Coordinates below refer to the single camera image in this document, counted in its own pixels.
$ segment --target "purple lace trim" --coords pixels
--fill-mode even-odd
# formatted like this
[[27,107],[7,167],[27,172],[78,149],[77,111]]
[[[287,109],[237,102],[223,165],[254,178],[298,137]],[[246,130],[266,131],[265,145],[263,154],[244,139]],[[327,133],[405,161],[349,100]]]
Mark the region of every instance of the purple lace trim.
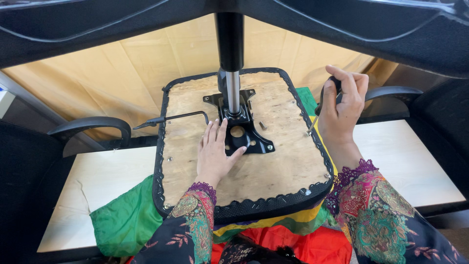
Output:
[[378,168],[373,166],[373,162],[371,160],[365,161],[364,159],[360,159],[359,164],[360,165],[354,170],[351,170],[348,167],[343,167],[342,172],[338,173],[338,175],[334,177],[334,189],[324,198],[324,204],[333,216],[339,212],[339,195],[342,189],[358,178],[358,176],[369,171],[378,170]]
[[208,183],[194,182],[187,191],[203,191],[211,197],[213,205],[217,203],[217,191],[214,190],[212,186],[208,185]]

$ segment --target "screw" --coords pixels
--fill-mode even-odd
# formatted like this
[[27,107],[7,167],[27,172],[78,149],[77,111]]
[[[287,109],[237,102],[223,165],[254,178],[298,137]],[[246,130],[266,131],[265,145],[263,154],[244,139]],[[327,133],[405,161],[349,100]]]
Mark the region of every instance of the screw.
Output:
[[262,127],[263,130],[267,130],[267,127],[265,126],[264,123],[262,123],[262,121],[259,122],[259,125],[261,125],[261,127]]

